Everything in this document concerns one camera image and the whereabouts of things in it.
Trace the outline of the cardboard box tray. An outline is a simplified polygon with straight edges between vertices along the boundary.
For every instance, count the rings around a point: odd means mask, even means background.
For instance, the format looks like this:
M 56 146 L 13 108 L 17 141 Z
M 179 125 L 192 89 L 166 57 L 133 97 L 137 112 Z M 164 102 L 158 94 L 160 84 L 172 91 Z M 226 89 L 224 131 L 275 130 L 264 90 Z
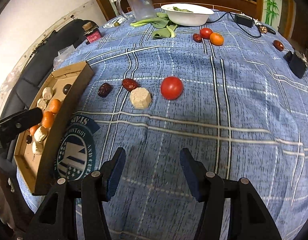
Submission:
M 45 87 L 51 87 L 52 98 L 62 102 L 52 127 L 47 128 L 48 136 L 42 141 L 44 150 L 41 155 L 33 154 L 32 145 L 26 143 L 26 136 L 30 134 L 28 130 L 20 133 L 17 139 L 14 150 L 15 163 L 27 188 L 34 196 L 46 195 L 55 181 L 52 168 L 59 144 L 70 116 L 93 76 L 92 68 L 85 61 L 55 70 L 42 84 L 30 105 L 30 109 L 37 107 L 37 101 L 42 98 Z M 68 83 L 71 84 L 71 88 L 68 94 L 64 95 L 62 90 Z

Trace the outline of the beige cylinder cake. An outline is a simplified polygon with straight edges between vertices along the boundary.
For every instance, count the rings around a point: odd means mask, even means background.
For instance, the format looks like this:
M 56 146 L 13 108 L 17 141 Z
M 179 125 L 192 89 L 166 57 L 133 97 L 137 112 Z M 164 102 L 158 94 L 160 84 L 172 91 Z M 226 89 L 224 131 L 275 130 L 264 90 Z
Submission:
M 42 111 L 44 111 L 47 107 L 47 100 L 45 100 L 44 98 L 40 98 L 37 101 L 37 107 L 41 109 Z

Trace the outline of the beige cake block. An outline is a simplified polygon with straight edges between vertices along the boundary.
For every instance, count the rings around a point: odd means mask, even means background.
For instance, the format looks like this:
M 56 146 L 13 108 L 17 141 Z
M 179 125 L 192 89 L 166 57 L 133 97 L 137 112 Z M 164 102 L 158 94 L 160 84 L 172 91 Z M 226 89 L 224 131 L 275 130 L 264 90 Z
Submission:
M 45 87 L 42 92 L 42 97 L 44 100 L 51 100 L 53 97 L 53 89 L 51 87 Z
M 33 136 L 36 142 L 42 142 L 48 136 L 48 129 L 43 126 L 39 126 Z

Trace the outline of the white bowl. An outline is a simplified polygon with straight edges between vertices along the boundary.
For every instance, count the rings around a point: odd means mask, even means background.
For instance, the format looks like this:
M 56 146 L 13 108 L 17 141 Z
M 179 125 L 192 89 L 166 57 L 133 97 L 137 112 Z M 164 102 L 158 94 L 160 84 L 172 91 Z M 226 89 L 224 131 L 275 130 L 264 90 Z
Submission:
M 206 7 L 189 3 L 174 3 L 161 6 L 171 22 L 186 27 L 204 25 L 214 12 Z

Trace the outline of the small far red date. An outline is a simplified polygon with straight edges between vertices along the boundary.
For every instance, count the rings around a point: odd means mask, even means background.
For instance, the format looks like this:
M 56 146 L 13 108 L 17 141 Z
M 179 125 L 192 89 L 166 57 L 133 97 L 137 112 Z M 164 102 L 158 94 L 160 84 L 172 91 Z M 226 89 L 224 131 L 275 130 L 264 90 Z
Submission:
M 194 34 L 193 40 L 197 43 L 202 43 L 202 37 L 200 36 L 200 34 Z

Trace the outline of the dark round date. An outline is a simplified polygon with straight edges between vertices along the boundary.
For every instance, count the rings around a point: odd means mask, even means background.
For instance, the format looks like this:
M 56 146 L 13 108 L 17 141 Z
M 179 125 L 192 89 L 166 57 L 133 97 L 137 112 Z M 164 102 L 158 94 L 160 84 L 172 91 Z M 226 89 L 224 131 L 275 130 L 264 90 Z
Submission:
M 27 135 L 26 136 L 26 143 L 30 144 L 32 142 L 32 136 L 31 135 Z

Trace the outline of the far right red date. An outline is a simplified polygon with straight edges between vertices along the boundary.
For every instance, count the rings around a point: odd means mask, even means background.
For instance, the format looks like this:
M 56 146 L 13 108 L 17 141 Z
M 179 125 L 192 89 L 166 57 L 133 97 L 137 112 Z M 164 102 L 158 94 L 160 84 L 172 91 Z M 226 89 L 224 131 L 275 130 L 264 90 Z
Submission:
M 274 45 L 274 47 L 277 49 L 277 50 L 279 50 L 279 51 L 283 51 L 284 50 L 284 45 L 283 45 L 283 43 L 281 42 L 281 41 L 279 41 L 279 40 L 274 40 L 273 41 L 273 45 Z

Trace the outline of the large red date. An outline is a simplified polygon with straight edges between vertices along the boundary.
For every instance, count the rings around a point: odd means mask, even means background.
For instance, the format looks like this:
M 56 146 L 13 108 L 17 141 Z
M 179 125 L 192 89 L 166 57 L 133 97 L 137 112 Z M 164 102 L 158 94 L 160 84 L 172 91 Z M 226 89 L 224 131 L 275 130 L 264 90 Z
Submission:
M 71 84 L 70 84 L 70 83 L 66 84 L 66 85 L 63 87 L 63 90 L 62 90 L 63 94 L 64 94 L 64 95 L 68 94 L 70 88 L 71 88 Z

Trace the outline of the white puffed cake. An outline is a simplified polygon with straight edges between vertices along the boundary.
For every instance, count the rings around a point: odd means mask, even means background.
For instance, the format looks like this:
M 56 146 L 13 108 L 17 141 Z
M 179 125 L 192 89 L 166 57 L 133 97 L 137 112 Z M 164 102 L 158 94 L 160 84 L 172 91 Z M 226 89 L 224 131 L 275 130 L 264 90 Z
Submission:
M 41 155 L 43 153 L 44 146 L 40 142 L 34 141 L 32 143 L 32 152 L 33 154 Z

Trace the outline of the beige cake block front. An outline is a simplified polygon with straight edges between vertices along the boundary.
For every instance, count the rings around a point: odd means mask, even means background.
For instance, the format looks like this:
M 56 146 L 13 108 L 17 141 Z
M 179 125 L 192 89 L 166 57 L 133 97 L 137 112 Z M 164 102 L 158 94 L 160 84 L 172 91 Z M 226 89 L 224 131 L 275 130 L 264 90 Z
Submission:
M 48 129 L 43 126 L 39 126 L 33 136 L 36 142 L 42 142 L 48 136 Z

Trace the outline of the clear plastic bag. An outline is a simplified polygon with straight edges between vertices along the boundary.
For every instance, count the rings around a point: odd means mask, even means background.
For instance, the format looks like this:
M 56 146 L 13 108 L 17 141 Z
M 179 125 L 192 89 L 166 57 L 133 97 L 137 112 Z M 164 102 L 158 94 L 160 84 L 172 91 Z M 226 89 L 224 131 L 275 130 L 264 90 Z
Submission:
M 74 50 L 74 46 L 71 45 L 58 51 L 58 55 L 53 60 L 54 70 L 57 70 L 59 66 L 72 54 Z

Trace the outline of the blue plaid tablecloth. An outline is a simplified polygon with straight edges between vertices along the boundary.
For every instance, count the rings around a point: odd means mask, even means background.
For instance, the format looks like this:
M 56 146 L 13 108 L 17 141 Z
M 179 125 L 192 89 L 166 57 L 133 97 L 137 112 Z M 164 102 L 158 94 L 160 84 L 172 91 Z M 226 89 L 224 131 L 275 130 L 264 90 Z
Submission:
M 217 11 L 207 27 L 222 46 L 197 43 L 199 27 L 178 27 L 155 39 L 153 26 L 123 22 L 81 44 L 64 65 L 85 61 L 94 76 L 53 163 L 53 177 L 79 179 L 109 160 L 118 147 L 126 163 L 115 196 L 104 205 L 113 239 L 192 239 L 202 204 L 191 195 L 179 161 L 182 148 L 220 177 L 248 178 L 283 239 L 294 239 L 308 219 L 308 74 L 297 78 L 274 40 L 279 34 L 242 31 Z M 175 100 L 162 81 L 179 78 Z M 134 79 L 151 94 L 135 109 L 122 86 Z M 113 89 L 98 96 L 103 83 Z

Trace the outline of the black power adapter right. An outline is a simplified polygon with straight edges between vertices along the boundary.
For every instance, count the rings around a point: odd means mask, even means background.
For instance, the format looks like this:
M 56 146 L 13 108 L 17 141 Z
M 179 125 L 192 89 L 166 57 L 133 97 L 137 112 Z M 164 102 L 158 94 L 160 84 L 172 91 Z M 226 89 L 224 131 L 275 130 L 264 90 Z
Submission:
M 295 50 L 294 52 L 288 51 L 284 55 L 284 59 L 287 61 L 293 74 L 299 79 L 302 79 L 308 68 L 308 62 L 305 55 L 298 50 Z

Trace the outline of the small far tomato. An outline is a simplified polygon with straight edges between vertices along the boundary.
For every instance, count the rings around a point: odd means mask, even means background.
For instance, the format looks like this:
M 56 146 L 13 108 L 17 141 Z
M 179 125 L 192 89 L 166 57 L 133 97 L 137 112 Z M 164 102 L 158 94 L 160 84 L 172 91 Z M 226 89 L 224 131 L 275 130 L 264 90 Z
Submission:
M 210 38 L 210 35 L 213 33 L 213 31 L 209 28 L 202 28 L 200 30 L 200 36 L 204 39 L 209 39 Z

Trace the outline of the black sofa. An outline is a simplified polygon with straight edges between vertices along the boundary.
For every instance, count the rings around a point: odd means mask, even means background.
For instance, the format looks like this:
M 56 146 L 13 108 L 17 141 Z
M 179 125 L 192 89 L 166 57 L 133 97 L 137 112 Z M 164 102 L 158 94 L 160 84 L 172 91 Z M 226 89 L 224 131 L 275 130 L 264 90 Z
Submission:
M 29 109 L 38 90 L 51 74 L 53 61 L 58 56 L 58 52 L 69 46 L 77 48 L 85 41 L 83 25 L 88 22 L 82 19 L 72 20 L 61 29 L 52 31 L 41 42 L 12 87 L 2 110 L 1 119 Z

